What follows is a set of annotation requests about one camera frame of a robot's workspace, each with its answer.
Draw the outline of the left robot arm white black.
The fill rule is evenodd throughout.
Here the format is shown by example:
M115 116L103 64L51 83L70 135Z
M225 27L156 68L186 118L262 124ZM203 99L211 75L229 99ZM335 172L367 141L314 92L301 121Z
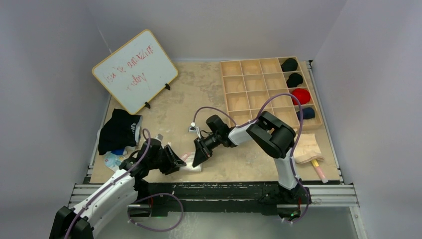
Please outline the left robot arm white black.
M158 169L168 175L177 172L186 162L178 157L170 145L163 146L158 139L146 140L119 165L112 177L82 202L69 208L63 206L55 215L51 239L93 239L119 211L132 203L148 202L154 197L144 180L149 171Z

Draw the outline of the white whiteboard yellow frame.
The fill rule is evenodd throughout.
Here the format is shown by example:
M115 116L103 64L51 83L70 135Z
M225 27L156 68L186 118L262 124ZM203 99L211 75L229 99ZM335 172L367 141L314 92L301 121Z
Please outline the white whiteboard yellow frame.
M179 72L154 34L146 29L94 66L92 74L134 115Z

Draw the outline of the white underwear pink trim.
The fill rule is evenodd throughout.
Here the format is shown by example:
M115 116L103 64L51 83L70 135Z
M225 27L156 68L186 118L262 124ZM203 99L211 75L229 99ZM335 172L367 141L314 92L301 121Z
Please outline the white underwear pink trim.
M180 168L180 171L186 171L191 173L201 173L202 172L202 166L193 166L195 153L194 152L188 152L181 156L181 159L186 163L185 166L182 166Z

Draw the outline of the cream beige underwear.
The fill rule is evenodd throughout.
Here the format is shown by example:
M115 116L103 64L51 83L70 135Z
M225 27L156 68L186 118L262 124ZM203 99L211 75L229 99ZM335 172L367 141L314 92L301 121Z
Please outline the cream beige underwear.
M297 164L308 163L312 160L325 160L314 133L300 135L299 142L294 151L294 160Z

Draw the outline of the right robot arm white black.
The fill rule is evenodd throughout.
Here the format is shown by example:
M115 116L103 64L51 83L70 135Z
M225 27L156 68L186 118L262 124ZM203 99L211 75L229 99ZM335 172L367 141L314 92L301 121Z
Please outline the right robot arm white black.
M293 165L292 152L296 133L289 125L268 111L263 111L256 120L241 127L229 127L217 115L206 120L211 133L203 137L199 132L194 140L193 167L207 161L212 150L220 145L233 148L245 142L254 141L267 155L274 159L280 188L280 198L287 203L299 196L299 177Z

